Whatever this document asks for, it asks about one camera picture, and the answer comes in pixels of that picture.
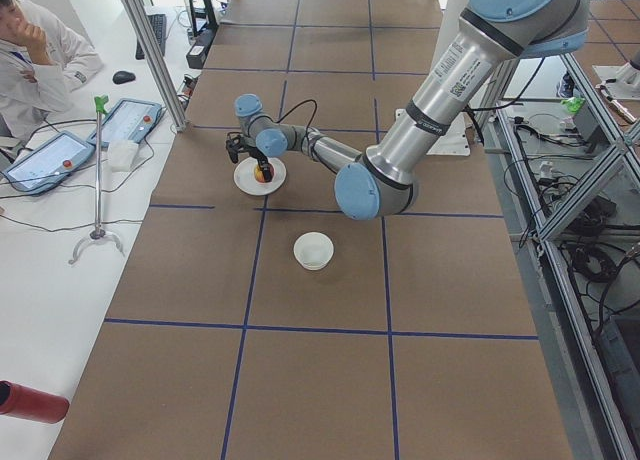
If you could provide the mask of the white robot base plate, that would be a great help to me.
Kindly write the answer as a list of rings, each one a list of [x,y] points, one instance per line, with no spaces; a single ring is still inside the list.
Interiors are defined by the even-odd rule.
[[[462,115],[453,120],[444,136],[425,130],[406,112],[406,109],[395,110],[395,121],[385,134],[382,143],[398,150],[406,158],[418,163],[427,155],[459,155],[470,154]]]

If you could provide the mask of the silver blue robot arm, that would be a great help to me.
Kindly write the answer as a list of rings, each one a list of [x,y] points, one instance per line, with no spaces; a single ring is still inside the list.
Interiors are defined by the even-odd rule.
[[[341,211],[355,220],[394,215],[413,205],[416,165],[503,62],[578,50],[586,41],[590,0],[468,0],[458,32],[383,140],[359,152],[315,128],[277,123],[254,94],[234,103],[240,131],[229,135],[232,162],[247,153],[271,180],[269,161],[297,151],[335,173]]]

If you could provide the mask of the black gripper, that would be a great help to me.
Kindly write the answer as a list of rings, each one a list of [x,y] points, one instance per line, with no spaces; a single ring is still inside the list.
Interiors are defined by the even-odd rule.
[[[241,132],[229,132],[226,134],[225,149],[233,164],[239,163],[241,155],[249,153],[244,135]],[[251,151],[249,156],[256,161],[256,168],[261,170],[263,182],[270,183],[273,180],[275,170],[270,163],[267,163],[267,157],[259,150]]]

